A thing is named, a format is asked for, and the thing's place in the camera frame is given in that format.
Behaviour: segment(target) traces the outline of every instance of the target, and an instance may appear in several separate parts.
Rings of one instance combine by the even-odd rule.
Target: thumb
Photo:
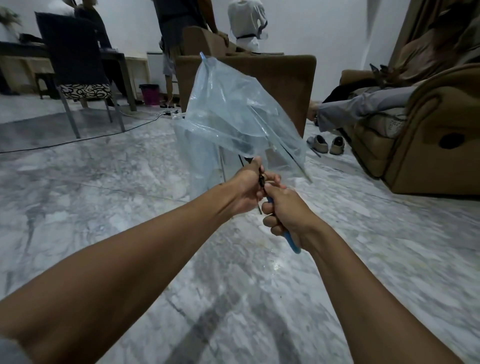
[[[267,192],[267,195],[273,198],[274,201],[275,198],[278,197],[279,193],[282,192],[280,188],[273,186],[271,183],[265,183],[264,189],[265,192]]]

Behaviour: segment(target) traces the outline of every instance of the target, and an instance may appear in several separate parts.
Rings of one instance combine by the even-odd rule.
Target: black cable
[[[72,141],[65,142],[65,143],[54,144],[54,145],[52,145],[52,146],[39,146],[39,147],[37,147],[37,148],[30,148],[30,149],[10,150],[10,151],[7,151],[7,152],[0,152],[0,154],[15,153],[15,152],[27,152],[27,151],[29,151],[29,150],[39,150],[39,149],[53,148],[53,147],[56,147],[56,146],[64,146],[64,145],[71,144],[71,143],[83,142],[84,140],[92,140],[92,139],[103,138],[103,137],[106,137],[106,136],[119,135],[119,134],[123,134],[123,133],[129,132],[130,130],[133,130],[133,129],[136,129],[136,128],[140,128],[141,126],[150,124],[151,122],[157,121],[157,120],[160,119],[160,117],[162,117],[163,115],[164,115],[164,114],[158,114],[155,119],[150,120],[150,121],[148,121],[148,122],[145,122],[145,123],[143,123],[143,124],[134,126],[133,128],[128,129],[128,130],[125,130],[124,132],[118,132],[118,133],[112,133],[112,134],[106,134],[106,135],[99,135],[99,136],[92,136],[91,138],[85,138],[85,139],[76,139],[76,140],[72,140]]]

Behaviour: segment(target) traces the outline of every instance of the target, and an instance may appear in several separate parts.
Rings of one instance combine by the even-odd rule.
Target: electrical cord
[[[27,152],[27,151],[30,151],[30,150],[47,149],[47,148],[53,148],[53,147],[56,147],[56,146],[64,146],[64,145],[67,145],[67,144],[72,144],[72,143],[77,143],[77,142],[83,142],[83,141],[85,141],[85,140],[92,140],[92,139],[104,138],[104,137],[106,137],[106,136],[119,135],[119,134],[123,134],[123,133],[129,132],[130,130],[133,130],[133,129],[136,129],[136,128],[140,128],[141,126],[150,124],[151,122],[157,121],[158,119],[160,119],[160,118],[161,118],[163,115],[165,115],[166,113],[167,113],[167,111],[158,113],[158,114],[155,116],[154,119],[149,120],[148,122],[144,122],[143,124],[134,126],[133,128],[127,129],[127,130],[125,130],[124,132],[117,132],[117,133],[106,134],[106,135],[92,136],[92,137],[90,137],[90,138],[85,138],[85,139],[76,139],[76,140],[71,140],[71,141],[65,142],[65,143],[54,144],[54,145],[52,145],[52,146],[39,146],[39,147],[36,147],[36,148],[30,148],[30,149],[9,150],[9,151],[6,151],[6,152],[0,152],[0,154],[15,153],[15,152]],[[135,117],[133,117],[133,116],[131,116],[131,115],[127,115],[127,114],[124,114],[124,115],[125,115],[125,116],[128,116],[128,117],[131,117],[131,118],[133,118],[133,119],[137,119],[137,120],[147,120],[147,119],[135,118]]]

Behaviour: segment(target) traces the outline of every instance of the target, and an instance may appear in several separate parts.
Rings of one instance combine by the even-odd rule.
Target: forearm
[[[215,15],[213,12],[212,0],[198,0],[198,6],[210,30],[214,33],[218,32],[215,24]]]
[[[321,220],[302,239],[312,247],[356,363],[461,363]]]
[[[36,363],[94,363],[231,217],[232,199],[217,186],[64,259],[0,302],[0,334]]]

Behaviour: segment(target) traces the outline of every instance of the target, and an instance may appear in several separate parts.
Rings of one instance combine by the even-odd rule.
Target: slipper
[[[328,144],[321,135],[311,136],[308,138],[307,144],[319,153],[328,153]]]
[[[330,154],[339,156],[345,151],[345,141],[341,136],[336,137],[333,140],[332,146],[330,147]]]

